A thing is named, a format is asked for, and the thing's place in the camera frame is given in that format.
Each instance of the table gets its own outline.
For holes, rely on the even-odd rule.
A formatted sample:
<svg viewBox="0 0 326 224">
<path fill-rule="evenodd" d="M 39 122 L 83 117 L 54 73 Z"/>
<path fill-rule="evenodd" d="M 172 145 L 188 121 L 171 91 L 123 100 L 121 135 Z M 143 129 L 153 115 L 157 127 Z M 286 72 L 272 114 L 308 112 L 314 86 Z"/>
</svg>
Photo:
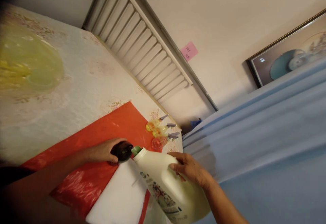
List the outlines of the table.
<svg viewBox="0 0 326 224">
<path fill-rule="evenodd" d="M 147 120 L 165 115 L 92 33 L 12 5 L 4 16 L 54 47 L 64 72 L 50 91 L 0 99 L 2 160 L 21 164 L 128 101 Z M 166 118 L 162 124 L 172 122 Z M 182 152 L 181 137 L 163 148 L 171 151 Z M 153 218 L 167 221 L 151 198 L 144 223 Z"/>
</svg>

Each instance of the blue curtain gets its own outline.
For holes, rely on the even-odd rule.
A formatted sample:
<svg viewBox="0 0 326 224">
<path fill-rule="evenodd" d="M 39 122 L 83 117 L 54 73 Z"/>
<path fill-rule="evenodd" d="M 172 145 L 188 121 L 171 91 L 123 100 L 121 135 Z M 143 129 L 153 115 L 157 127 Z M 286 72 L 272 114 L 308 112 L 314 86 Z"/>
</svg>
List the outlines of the blue curtain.
<svg viewBox="0 0 326 224">
<path fill-rule="evenodd" d="M 250 223 L 326 223 L 326 60 L 214 113 L 183 145 Z"/>
</svg>

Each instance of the hand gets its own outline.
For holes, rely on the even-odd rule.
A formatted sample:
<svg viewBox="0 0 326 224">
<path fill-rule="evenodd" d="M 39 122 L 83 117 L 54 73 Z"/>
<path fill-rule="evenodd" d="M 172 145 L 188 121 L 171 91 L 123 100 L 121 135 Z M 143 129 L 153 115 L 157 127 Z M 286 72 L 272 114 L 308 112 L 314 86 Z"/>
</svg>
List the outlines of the hand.
<svg viewBox="0 0 326 224">
<path fill-rule="evenodd" d="M 85 149 L 86 159 L 90 162 L 109 161 L 109 162 L 117 163 L 118 158 L 112 155 L 110 152 L 114 145 L 123 141 L 127 141 L 127 139 L 117 137 L 111 140 L 107 140 L 94 147 L 87 148 Z"/>
<path fill-rule="evenodd" d="M 179 173 L 185 175 L 190 181 L 197 183 L 204 189 L 209 187 L 210 181 L 213 180 L 212 176 L 190 154 L 178 152 L 170 152 L 168 154 L 183 164 L 170 164 L 170 168 L 177 175 Z"/>
</svg>

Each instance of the white plastic jug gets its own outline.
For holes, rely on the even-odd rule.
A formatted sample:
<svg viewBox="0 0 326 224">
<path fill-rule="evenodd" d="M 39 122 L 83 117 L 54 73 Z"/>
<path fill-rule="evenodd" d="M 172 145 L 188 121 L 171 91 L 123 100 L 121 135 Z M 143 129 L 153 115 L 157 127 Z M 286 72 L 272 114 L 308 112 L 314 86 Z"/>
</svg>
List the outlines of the white plastic jug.
<svg viewBox="0 0 326 224">
<path fill-rule="evenodd" d="M 133 160 L 147 189 L 172 223 L 193 223 L 210 212 L 202 188 L 185 176 L 182 182 L 169 168 L 179 163 L 174 157 L 143 148 Z"/>
</svg>

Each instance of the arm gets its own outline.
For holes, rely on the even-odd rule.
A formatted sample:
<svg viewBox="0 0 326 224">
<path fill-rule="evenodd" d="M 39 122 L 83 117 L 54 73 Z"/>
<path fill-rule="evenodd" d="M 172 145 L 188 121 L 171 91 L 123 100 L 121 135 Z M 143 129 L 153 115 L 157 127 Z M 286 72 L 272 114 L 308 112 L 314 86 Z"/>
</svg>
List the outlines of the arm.
<svg viewBox="0 0 326 224">
<path fill-rule="evenodd" d="M 212 213 L 218 224 L 247 224 L 248 221 L 237 211 L 214 178 L 202 168 L 190 155 L 177 152 L 168 153 L 177 158 L 183 165 L 171 164 L 170 168 L 181 173 L 189 180 L 198 183 L 204 190 Z"/>
<path fill-rule="evenodd" d="M 17 210 L 28 211 L 42 201 L 58 186 L 72 171 L 87 162 L 118 162 L 118 158 L 111 155 L 111 149 L 125 138 L 115 138 L 97 146 L 81 150 L 73 155 L 53 163 L 25 178 L 6 186 L 8 199 Z"/>
</svg>

